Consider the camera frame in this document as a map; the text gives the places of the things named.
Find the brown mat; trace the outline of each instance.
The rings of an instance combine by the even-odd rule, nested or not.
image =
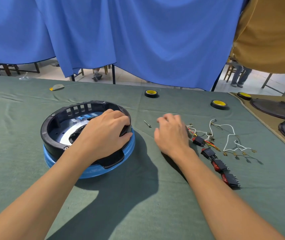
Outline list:
[[[284,119],[280,119],[269,114],[266,114],[250,104],[250,101],[244,100],[237,96],[236,93],[229,93],[236,98],[238,98],[242,105],[252,113],[257,119],[260,120],[268,129],[270,129],[277,137],[279,137],[285,143],[285,136],[278,130],[278,125],[284,121]],[[272,101],[285,101],[285,97],[282,96],[268,96],[268,95],[258,95],[258,94],[250,94],[252,98],[260,98],[260,99],[268,99]]]

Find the shoe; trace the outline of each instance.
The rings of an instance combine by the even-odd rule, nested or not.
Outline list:
[[[100,80],[102,78],[101,73],[95,73],[91,79],[93,79],[95,82]]]

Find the round plastic base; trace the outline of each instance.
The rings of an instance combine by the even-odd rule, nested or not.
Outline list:
[[[102,175],[104,173],[107,173],[107,172],[115,169],[116,167],[121,165],[124,161],[126,161],[127,158],[133,152],[133,149],[135,147],[135,132],[134,132],[133,128],[131,128],[131,132],[132,132],[132,137],[130,138],[130,141],[129,141],[128,145],[126,146],[126,148],[123,150],[123,152],[124,152],[124,159],[120,163],[118,163],[115,166],[113,166],[111,168],[108,168],[108,169],[104,169],[99,164],[91,165],[83,172],[83,174],[80,176],[80,179],[81,178],[85,179],[85,178],[90,178],[90,177],[92,178],[92,177],[96,177],[96,176]],[[52,159],[53,158],[52,155],[50,155],[47,152],[45,146],[43,146],[43,148],[44,148],[44,160],[45,160],[47,166],[49,168],[51,168],[55,164],[55,161]]]

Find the left hand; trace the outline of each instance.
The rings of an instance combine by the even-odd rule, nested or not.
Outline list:
[[[125,125],[130,125],[128,116],[121,111],[108,109],[88,122],[66,152],[79,156],[88,167],[94,161],[121,149],[129,141],[131,132],[119,137]]]

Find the green tablecloth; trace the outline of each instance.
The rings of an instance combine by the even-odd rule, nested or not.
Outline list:
[[[65,88],[50,91],[57,83]],[[146,89],[0,76],[0,212],[48,170],[40,137],[45,118],[63,106],[105,100],[129,111],[135,150],[115,170],[77,182],[49,239],[213,239],[188,184],[154,143],[156,118],[165,113],[178,113],[202,131],[209,130],[213,118],[233,125],[241,144],[257,153],[217,155],[239,179],[242,189],[236,193],[285,236],[285,144],[227,93],[156,88],[160,97],[152,99],[144,96]],[[213,99],[225,101],[230,110],[212,108]],[[229,133],[216,127],[213,132],[223,149]],[[199,154],[200,148],[194,148]]]

